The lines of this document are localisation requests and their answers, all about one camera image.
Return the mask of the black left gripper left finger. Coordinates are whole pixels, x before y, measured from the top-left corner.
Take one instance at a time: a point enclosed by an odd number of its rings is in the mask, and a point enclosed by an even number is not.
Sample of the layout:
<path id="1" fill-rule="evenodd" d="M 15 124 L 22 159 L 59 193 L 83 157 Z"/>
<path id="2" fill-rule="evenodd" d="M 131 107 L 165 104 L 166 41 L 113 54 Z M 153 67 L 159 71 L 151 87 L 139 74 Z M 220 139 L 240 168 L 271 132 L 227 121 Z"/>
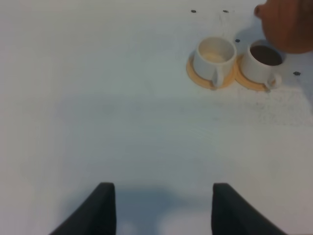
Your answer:
<path id="1" fill-rule="evenodd" d="M 116 226 L 115 186 L 113 183 L 100 183 L 52 234 L 114 235 Z"/>

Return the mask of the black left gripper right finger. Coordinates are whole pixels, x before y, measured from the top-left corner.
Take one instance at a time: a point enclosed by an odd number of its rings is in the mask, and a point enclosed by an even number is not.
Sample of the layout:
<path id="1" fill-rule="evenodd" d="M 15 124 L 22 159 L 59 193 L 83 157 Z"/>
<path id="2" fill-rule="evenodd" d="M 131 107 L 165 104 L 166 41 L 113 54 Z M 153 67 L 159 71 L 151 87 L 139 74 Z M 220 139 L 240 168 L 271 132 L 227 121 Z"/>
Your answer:
<path id="1" fill-rule="evenodd" d="M 213 235 L 284 235 L 231 185 L 213 185 L 211 230 Z"/>

